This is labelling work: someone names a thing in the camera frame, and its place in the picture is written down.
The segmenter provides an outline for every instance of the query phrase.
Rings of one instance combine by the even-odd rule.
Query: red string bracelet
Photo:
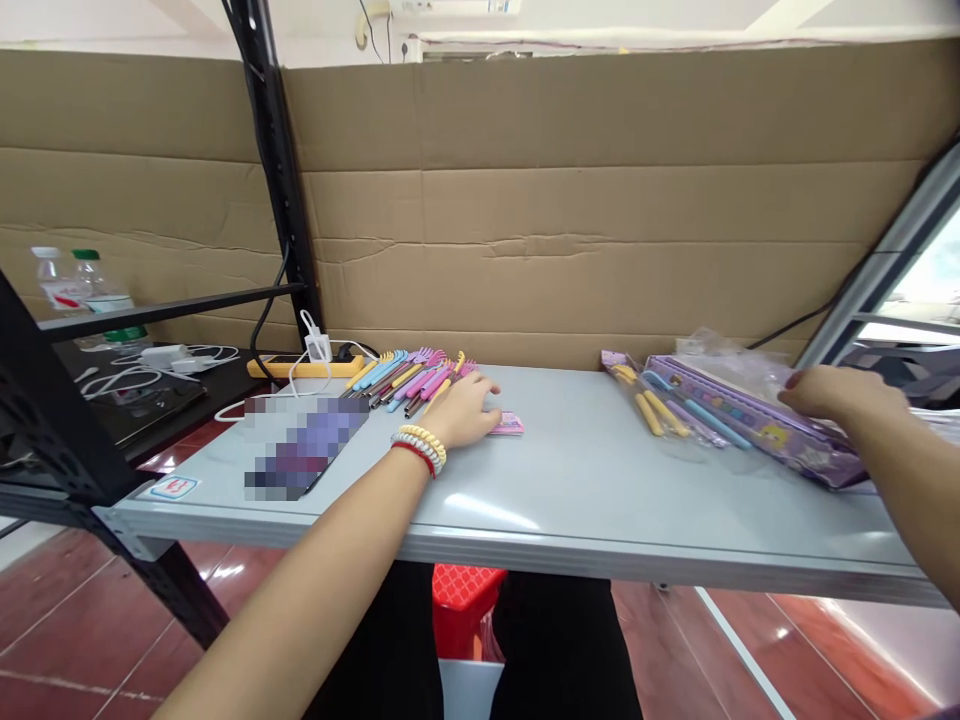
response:
[[[405,450],[409,450],[410,452],[414,453],[415,455],[419,455],[420,458],[427,464],[427,470],[430,471],[430,477],[432,477],[434,480],[437,479],[437,476],[433,471],[433,460],[431,460],[430,456],[423,452],[423,450],[405,442],[395,442],[393,447],[402,447]]]

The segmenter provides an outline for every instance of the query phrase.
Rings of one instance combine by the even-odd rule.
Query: black shelf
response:
[[[29,457],[30,472],[6,468],[0,474],[0,514],[85,529],[122,557],[204,648],[209,647],[228,621],[226,612],[197,573],[179,543],[173,543],[155,561],[138,557],[105,525],[94,508],[108,508],[139,487],[143,473],[130,462],[144,459],[153,447],[134,443],[120,450],[83,399],[73,377],[52,343],[131,325],[170,320],[281,295],[289,295],[300,334],[306,334],[299,316],[307,310],[323,327],[320,293],[310,234],[304,213],[300,175],[290,135],[283,82],[265,0],[224,3],[243,57],[243,72],[266,176],[277,240],[287,284],[236,293],[178,300],[151,307],[95,316],[53,320],[38,324],[0,272],[0,427],[13,448]],[[203,422],[211,406],[225,406],[261,381],[238,380],[245,374],[245,356],[215,368],[222,387],[211,381],[206,406],[193,406],[165,420],[166,440]],[[231,368],[230,372],[221,372]],[[23,476],[30,475],[24,483]]]

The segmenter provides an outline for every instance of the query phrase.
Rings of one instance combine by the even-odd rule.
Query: bracelet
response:
[[[437,455],[440,456],[440,461],[442,463],[447,462],[446,448],[443,447],[443,443],[437,440],[437,438],[429,430],[424,430],[419,425],[404,425],[400,428],[399,432],[408,433],[425,441],[436,451]]]
[[[390,439],[393,447],[404,447],[413,451],[424,459],[430,465],[430,474],[436,478],[443,469],[444,461],[437,451],[426,440],[411,435],[410,433],[398,432]]]
[[[430,472],[430,477],[432,477],[434,480],[437,479],[437,473],[436,473],[436,469],[434,467],[433,461],[429,457],[427,457],[426,453],[422,452],[419,448],[416,448],[413,445],[410,445],[409,443],[405,443],[405,442],[395,442],[393,445],[391,445],[391,447],[403,448],[404,450],[409,450],[414,455],[419,455],[420,458],[427,464],[427,470]]]
[[[445,463],[443,462],[443,460],[440,459],[440,456],[437,454],[437,451],[434,450],[433,447],[429,443],[427,443],[426,440],[422,440],[421,438],[418,438],[415,435],[411,435],[409,433],[396,433],[393,436],[393,441],[406,443],[407,445],[413,445],[420,452],[422,452],[424,455],[430,458],[430,462],[433,463],[434,468],[437,471],[437,474],[438,475],[440,474],[440,470],[443,468]]]

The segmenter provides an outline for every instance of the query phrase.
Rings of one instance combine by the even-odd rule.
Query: pencil case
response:
[[[651,355],[646,369],[805,478],[830,490],[869,480],[846,438],[830,428],[731,388],[672,355]]]

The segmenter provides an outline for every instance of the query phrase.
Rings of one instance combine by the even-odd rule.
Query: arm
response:
[[[960,447],[910,414],[903,393],[875,373],[811,368],[780,399],[843,428],[917,564],[960,611]]]
[[[448,449],[500,422],[500,390],[479,373],[454,384],[420,426]],[[396,557],[429,473],[394,448],[313,524],[154,716],[300,718],[353,636]]]

